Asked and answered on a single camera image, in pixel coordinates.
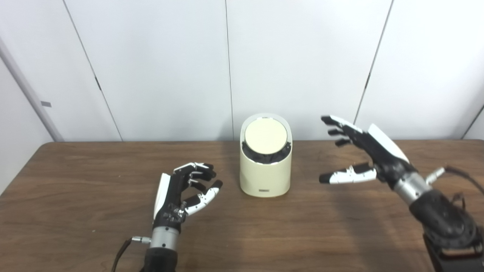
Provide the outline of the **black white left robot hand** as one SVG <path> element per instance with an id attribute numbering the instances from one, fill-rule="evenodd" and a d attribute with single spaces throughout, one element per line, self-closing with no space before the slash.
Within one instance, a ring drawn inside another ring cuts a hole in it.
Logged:
<path id="1" fill-rule="evenodd" d="M 173 228 L 181 231 L 186 218 L 204 209 L 219 193 L 220 180 L 207 188 L 200 181 L 216 178 L 214 166 L 205 162 L 189 162 L 163 173 L 156 193 L 153 228 Z"/>

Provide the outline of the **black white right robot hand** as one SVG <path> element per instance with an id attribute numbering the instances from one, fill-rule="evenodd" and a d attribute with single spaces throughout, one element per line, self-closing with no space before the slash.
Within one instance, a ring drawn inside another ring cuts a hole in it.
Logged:
<path id="1" fill-rule="evenodd" d="M 399 180 L 417 173 L 417 169 L 401 149 L 376 125 L 372 124 L 367 131 L 363 131 L 336 116 L 321 116 L 321 120 L 325 125 L 336 127 L 328 131 L 330 136 L 344 136 L 335 142 L 336 146 L 353 144 L 364 150 L 373 162 L 372 166 L 365 162 L 349 166 L 347 169 L 321 174 L 319 177 L 321 184 L 352 184 L 378 179 L 394 189 Z"/>

